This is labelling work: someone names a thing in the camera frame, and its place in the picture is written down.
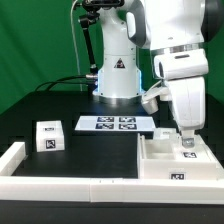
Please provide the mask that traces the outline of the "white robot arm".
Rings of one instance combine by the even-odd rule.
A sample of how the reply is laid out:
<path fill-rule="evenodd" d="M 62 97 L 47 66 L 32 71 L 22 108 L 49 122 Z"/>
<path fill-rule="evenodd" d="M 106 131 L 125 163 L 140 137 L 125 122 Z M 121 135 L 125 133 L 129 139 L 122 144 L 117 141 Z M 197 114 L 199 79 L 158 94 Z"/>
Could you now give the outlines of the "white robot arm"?
<path fill-rule="evenodd" d="M 145 111 L 169 101 L 182 145 L 196 144 L 205 123 L 203 44 L 224 21 L 222 0 L 91 0 L 103 31 L 103 65 L 96 95 L 141 97 Z"/>

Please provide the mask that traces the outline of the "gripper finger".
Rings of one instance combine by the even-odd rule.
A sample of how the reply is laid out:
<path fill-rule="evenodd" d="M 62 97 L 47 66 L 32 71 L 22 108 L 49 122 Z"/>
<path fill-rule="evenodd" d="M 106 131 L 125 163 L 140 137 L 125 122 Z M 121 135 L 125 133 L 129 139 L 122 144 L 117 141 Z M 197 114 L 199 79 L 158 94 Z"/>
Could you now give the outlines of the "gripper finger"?
<path fill-rule="evenodd" d="M 181 138 L 184 148 L 192 148 L 195 145 L 194 132 L 192 130 L 182 131 Z"/>

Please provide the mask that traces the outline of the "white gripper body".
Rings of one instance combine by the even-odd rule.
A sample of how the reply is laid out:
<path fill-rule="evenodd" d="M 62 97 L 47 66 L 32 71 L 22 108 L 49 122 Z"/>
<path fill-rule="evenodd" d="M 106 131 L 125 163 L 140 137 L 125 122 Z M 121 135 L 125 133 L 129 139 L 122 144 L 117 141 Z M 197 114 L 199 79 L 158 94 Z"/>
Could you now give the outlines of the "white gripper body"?
<path fill-rule="evenodd" d="M 208 60 L 203 49 L 157 55 L 154 69 L 168 88 L 180 131 L 202 129 L 205 123 L 205 82 Z"/>

